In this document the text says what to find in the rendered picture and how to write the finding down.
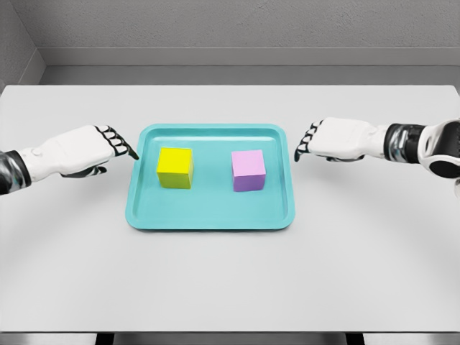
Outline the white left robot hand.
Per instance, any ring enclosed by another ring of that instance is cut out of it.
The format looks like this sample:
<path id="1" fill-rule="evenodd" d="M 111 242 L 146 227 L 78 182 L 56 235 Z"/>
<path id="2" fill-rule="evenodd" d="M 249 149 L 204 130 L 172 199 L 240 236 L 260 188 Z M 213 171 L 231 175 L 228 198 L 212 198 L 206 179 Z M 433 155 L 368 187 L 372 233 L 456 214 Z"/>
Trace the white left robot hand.
<path id="1" fill-rule="evenodd" d="M 139 156 L 114 128 L 87 125 L 59 134 L 41 147 L 44 163 L 64 178 L 85 178 L 107 172 L 109 160 L 129 155 Z"/>

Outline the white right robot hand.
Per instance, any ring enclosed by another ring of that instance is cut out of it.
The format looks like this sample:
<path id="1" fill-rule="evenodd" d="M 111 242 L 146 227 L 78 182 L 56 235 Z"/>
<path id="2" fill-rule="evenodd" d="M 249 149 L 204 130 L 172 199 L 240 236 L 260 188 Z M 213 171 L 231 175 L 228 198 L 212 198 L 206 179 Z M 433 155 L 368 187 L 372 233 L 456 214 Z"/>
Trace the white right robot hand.
<path id="1" fill-rule="evenodd" d="M 313 122 L 295 149 L 294 161 L 303 154 L 333 162 L 353 162 L 365 155 L 382 158 L 386 129 L 356 119 L 328 117 Z"/>

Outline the yellow cube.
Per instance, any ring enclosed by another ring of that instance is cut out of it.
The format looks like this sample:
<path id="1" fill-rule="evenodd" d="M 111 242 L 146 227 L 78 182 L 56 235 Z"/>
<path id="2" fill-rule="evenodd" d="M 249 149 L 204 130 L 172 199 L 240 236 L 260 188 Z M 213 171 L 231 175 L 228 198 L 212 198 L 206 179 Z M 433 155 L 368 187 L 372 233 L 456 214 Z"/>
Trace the yellow cube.
<path id="1" fill-rule="evenodd" d="M 162 147 L 156 172 L 163 188 L 191 189 L 194 172 L 192 149 Z"/>

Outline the pink cube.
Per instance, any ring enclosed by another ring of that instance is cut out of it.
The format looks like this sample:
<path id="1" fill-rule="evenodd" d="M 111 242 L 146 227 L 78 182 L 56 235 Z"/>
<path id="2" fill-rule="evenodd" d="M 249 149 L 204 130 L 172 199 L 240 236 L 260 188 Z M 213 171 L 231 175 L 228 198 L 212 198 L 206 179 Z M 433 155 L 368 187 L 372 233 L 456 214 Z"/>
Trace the pink cube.
<path id="1" fill-rule="evenodd" d="M 233 151 L 231 153 L 233 190 L 245 192 L 262 190 L 266 169 L 261 149 Z"/>

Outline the teal rectangular tray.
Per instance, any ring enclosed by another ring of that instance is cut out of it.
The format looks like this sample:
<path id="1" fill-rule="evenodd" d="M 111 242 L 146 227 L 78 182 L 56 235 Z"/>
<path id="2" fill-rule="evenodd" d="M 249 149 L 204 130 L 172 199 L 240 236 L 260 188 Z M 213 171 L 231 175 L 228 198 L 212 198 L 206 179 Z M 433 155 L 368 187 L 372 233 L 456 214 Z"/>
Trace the teal rectangular tray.
<path id="1" fill-rule="evenodd" d="M 160 185 L 163 147 L 193 153 L 187 189 Z M 233 151 L 261 150 L 267 171 L 262 190 L 235 192 Z M 274 124 L 153 124 L 139 136 L 126 201 L 127 223 L 140 230 L 277 230 L 295 218 L 288 141 Z"/>

